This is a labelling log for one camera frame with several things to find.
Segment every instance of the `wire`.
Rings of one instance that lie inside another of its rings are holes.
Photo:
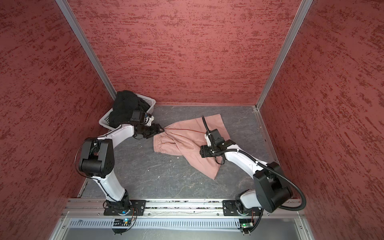
[[[201,116],[201,118],[203,119],[204,127],[205,127],[205,129],[207,130],[207,132],[208,132],[208,138],[209,138],[209,141],[211,142],[211,150],[212,150],[212,152],[214,152],[214,151],[215,151],[215,148],[214,148],[214,139],[213,139],[213,136],[212,136],[212,134],[211,134],[211,131],[210,131],[209,128],[208,128],[208,125],[207,125],[207,122],[205,121],[204,116]],[[219,164],[219,165],[224,165],[224,164],[225,164],[225,159],[223,158],[223,163],[219,163],[219,162],[217,161],[217,159],[216,159],[216,156],[215,156],[215,162],[216,162],[217,164]]]
[[[129,229],[131,229],[134,225],[135,225],[135,223],[136,223],[136,221],[137,221],[137,216],[138,216],[138,214],[139,214],[139,210],[137,209],[137,208],[135,208],[135,207],[132,207],[133,208],[133,213],[132,213],[132,219],[133,219],[133,215],[135,214],[135,209],[136,209],[136,218],[135,218],[135,222],[127,229],[127,231],[129,230]]]
[[[107,132],[106,134],[101,135],[101,136],[98,136],[98,137],[106,137],[106,136],[110,135],[111,133],[113,133],[114,131],[119,130],[120,128],[122,128],[122,124],[120,124],[115,130],[112,130],[112,131],[110,131],[110,132]]]
[[[251,159],[252,161],[254,161],[255,163],[257,163],[258,166],[276,174],[277,176],[281,177],[282,179],[286,180],[289,184],[292,185],[292,187],[294,189],[296,189],[296,191],[300,194],[300,197],[301,197],[301,204],[297,207],[287,207],[287,206],[280,206],[279,208],[281,209],[284,209],[284,210],[288,210],[288,211],[300,211],[300,210],[303,210],[305,208],[305,206],[307,205],[307,200],[305,198],[305,195],[303,193],[303,191],[301,191],[301,189],[296,186],[293,182],[291,182],[288,178],[286,178],[285,176],[281,175],[280,173],[276,172],[275,170],[273,170],[272,168],[260,163],[259,161],[257,161],[254,157],[252,157],[252,155],[250,155],[249,153],[247,152],[244,152],[243,150],[238,150],[238,149],[226,149],[226,150],[223,150],[223,151],[220,151],[220,152],[214,152],[215,155],[221,155],[223,153],[226,153],[226,152],[239,152],[239,153],[242,153],[244,155],[246,155],[249,159]]]
[[[143,139],[144,137],[142,137],[142,138],[135,138],[135,137],[133,137],[134,139],[137,139],[137,140],[140,140],[140,139]]]
[[[286,180],[287,182],[289,182],[289,184],[292,185],[292,187],[294,189],[296,189],[296,191],[300,194],[300,197],[301,197],[301,204],[297,207],[287,207],[287,206],[280,206],[279,208],[281,209],[284,209],[284,210],[288,210],[288,211],[300,211],[300,210],[303,210],[305,208],[305,206],[307,205],[307,199],[305,198],[305,195],[303,193],[303,191],[301,191],[301,189],[296,186],[293,182],[291,182],[288,178],[286,178],[285,176],[281,175],[280,173],[276,172],[275,170],[273,170],[272,168],[270,167],[267,167],[266,165],[258,162],[257,165],[259,165],[260,167],[276,174],[277,176],[281,177],[282,179]]]
[[[150,118],[147,113],[145,113],[145,115],[147,115],[148,120],[146,121],[146,123],[144,125],[146,125],[149,122],[149,118]]]
[[[97,147],[97,144],[93,145],[93,147],[91,148],[91,150],[89,151],[90,153],[93,152],[93,150]]]
[[[219,162],[217,161],[217,159],[216,159],[216,156],[215,156],[215,162],[216,162],[217,164],[224,165],[224,163],[225,163],[225,159],[223,158],[223,163],[219,163]]]
[[[118,202],[118,201],[115,200],[113,197],[111,197],[111,195],[109,195],[109,193],[107,193],[107,191],[105,191],[105,189],[104,189],[104,187],[103,187],[103,185],[101,184],[101,182],[100,182],[99,179],[96,179],[96,178],[93,178],[93,177],[88,177],[88,176],[82,175],[82,174],[80,173],[79,169],[77,168],[77,166],[76,166],[76,158],[77,158],[77,154],[79,153],[80,148],[84,145],[85,142],[86,142],[86,141],[84,141],[84,142],[80,145],[79,149],[77,149],[76,155],[75,155],[75,157],[74,157],[74,168],[76,169],[76,172],[77,172],[80,176],[82,176],[82,177],[86,177],[86,178],[89,178],[89,179],[96,180],[96,181],[98,182],[99,186],[103,189],[103,191],[104,191],[105,194],[107,195],[107,197],[109,197],[110,199],[114,200],[115,202]]]
[[[263,212],[264,212],[264,209],[261,209],[260,210],[260,216],[257,219],[257,222],[254,224],[253,228],[249,231],[250,233],[257,227],[257,225],[259,225],[260,220],[262,219],[262,216],[263,216]]]

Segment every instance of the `gray floor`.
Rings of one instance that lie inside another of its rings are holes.
[[[243,150],[270,162],[260,127],[251,107],[155,106],[155,122],[177,121],[221,114],[231,137]],[[115,173],[130,198],[227,198],[252,189],[253,180],[238,166],[226,162],[212,180],[183,157],[153,151],[153,139],[128,138],[114,149]],[[90,181],[82,197],[105,197]]]

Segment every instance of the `laundry basket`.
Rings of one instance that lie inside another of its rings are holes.
[[[149,98],[149,97],[146,97],[146,96],[143,96],[143,95],[140,95],[140,94],[137,94],[135,93],[139,98],[143,99],[146,103],[148,103],[150,105],[147,113],[149,114],[152,114],[153,112],[153,107],[155,106],[156,104],[156,100],[155,99],[152,99],[152,98]],[[110,130],[115,130],[115,128],[113,127],[110,127],[109,126],[109,121],[108,121],[108,118],[109,118],[109,114],[113,111],[113,108],[111,108],[100,120],[99,120],[99,124],[105,128],[108,128]]]

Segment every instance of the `red textured wall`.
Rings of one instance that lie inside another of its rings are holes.
[[[384,239],[383,12],[314,1],[261,109],[316,240]]]
[[[55,1],[2,1],[0,16],[0,239],[44,240],[112,100]]]
[[[68,0],[116,90],[255,104],[301,0]]]

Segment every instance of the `aluminum frame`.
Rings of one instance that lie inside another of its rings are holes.
[[[268,149],[268,152],[269,152],[270,156],[272,157],[272,161],[275,161],[278,164],[280,164],[279,160],[277,158],[275,149],[273,148],[271,138],[269,137],[268,131],[266,129],[266,126],[265,126],[265,123],[264,123],[264,120],[263,120],[263,117],[262,117],[260,111],[257,110],[256,107],[254,107],[253,112],[255,113],[257,122],[259,123],[260,129],[262,131],[262,136],[263,136],[265,144],[266,144],[266,148]]]
[[[86,187],[87,184],[88,184],[88,181],[89,181],[89,178],[86,178],[86,179],[84,180],[84,183],[83,183],[83,185],[81,186],[80,191],[79,191],[79,194],[77,195],[77,197],[81,197],[81,196],[83,195],[83,192],[84,192],[84,190],[85,190],[85,187]]]
[[[145,199],[147,201],[143,216],[139,216],[138,220],[142,222],[137,228],[143,228],[142,225],[149,226],[149,222],[164,222],[164,221],[221,221],[228,222],[234,220],[238,222],[241,218],[251,218],[251,216],[224,216],[222,201],[226,199]],[[61,217],[50,237],[50,240],[62,240],[69,225],[73,219],[80,221],[112,221],[111,216],[104,216],[103,202],[104,198],[72,198],[68,199],[67,205],[63,210]],[[300,200],[291,199],[284,203],[286,206],[297,206]],[[298,228],[298,233],[302,240],[314,240],[311,237],[310,228],[306,222],[306,215],[303,210],[298,212],[276,209],[273,213],[263,213],[263,218],[291,218],[295,220]],[[182,226],[182,229],[187,230],[189,226]],[[236,230],[232,227],[208,227],[213,230]],[[191,230],[198,230],[195,226],[190,227]]]
[[[260,94],[259,99],[257,100],[256,110],[259,111],[262,104],[264,103],[264,100],[268,95],[268,92],[273,84],[273,81],[275,80],[276,75],[279,72],[281,65],[283,64],[283,61],[289,51],[289,48],[291,47],[293,40],[295,39],[297,32],[299,31],[300,26],[303,23],[305,15],[307,14],[311,4],[312,4],[312,0],[303,0],[301,2],[299,9],[297,10],[297,13],[295,15],[295,18],[293,19],[293,22],[291,24],[291,27],[288,31],[288,34],[285,37],[283,46],[280,49],[279,55],[277,56],[276,61],[272,67],[271,73],[264,85],[264,88]]]
[[[103,66],[101,65],[99,59],[97,58],[96,53],[93,51],[91,44],[89,43],[83,30],[81,29],[80,24],[77,21],[75,15],[73,14],[67,0],[56,0],[56,3],[59,5],[59,8],[61,9],[62,13],[67,19],[77,39],[79,40],[80,44],[83,46],[85,53],[88,55],[89,59],[91,60],[91,63],[95,67],[97,73],[99,74],[109,94],[111,95],[113,100],[115,100],[116,90],[113,87],[111,81],[109,80],[107,73],[104,71]]]

